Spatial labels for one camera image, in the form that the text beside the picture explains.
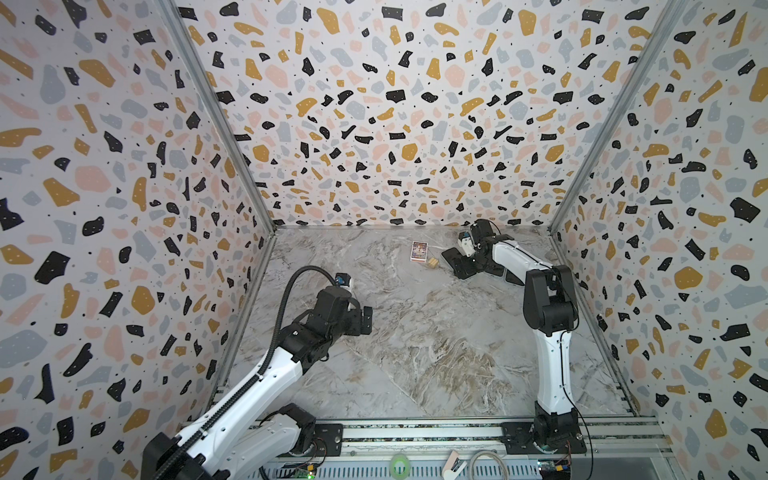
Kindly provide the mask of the phone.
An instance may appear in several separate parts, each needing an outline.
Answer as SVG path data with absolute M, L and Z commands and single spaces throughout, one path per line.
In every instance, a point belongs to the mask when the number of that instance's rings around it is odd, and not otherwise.
M 457 247 L 444 250 L 441 255 L 451 267 L 454 276 L 460 280 L 471 278 L 478 273 L 475 260 L 465 256 Z

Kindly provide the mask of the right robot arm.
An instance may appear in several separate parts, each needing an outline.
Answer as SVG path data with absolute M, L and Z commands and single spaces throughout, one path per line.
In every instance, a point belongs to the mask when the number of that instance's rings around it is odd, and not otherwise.
M 523 287 L 523 317 L 538 356 L 532 442 L 540 451 L 554 453 L 580 435 L 569 367 L 570 341 L 578 323 L 571 271 L 528 252 L 486 219 L 471 224 L 469 239 L 462 240 L 460 248 L 482 270 L 500 266 Z

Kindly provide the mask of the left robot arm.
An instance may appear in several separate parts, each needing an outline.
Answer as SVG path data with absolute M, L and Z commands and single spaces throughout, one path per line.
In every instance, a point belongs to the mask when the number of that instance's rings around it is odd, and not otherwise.
M 321 290 L 312 308 L 282 327 L 273 352 L 197 420 L 170 437 L 155 436 L 142 455 L 143 479 L 238 479 L 279 456 L 330 449 L 317 420 L 295 404 L 271 404 L 323 361 L 343 336 L 372 331 L 373 309 L 344 286 Z

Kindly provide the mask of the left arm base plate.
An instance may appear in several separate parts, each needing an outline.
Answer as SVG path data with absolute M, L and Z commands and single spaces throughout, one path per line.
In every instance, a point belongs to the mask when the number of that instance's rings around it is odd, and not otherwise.
M 344 438 L 344 425 L 341 423 L 320 423 L 302 427 L 299 437 L 290 454 L 320 457 L 339 457 Z

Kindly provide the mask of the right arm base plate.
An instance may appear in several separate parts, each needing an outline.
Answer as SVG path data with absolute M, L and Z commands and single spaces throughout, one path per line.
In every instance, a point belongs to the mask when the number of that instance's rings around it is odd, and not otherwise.
M 565 455 L 588 452 L 584 436 L 575 424 L 550 427 L 538 419 L 501 424 L 501 442 L 507 454 Z

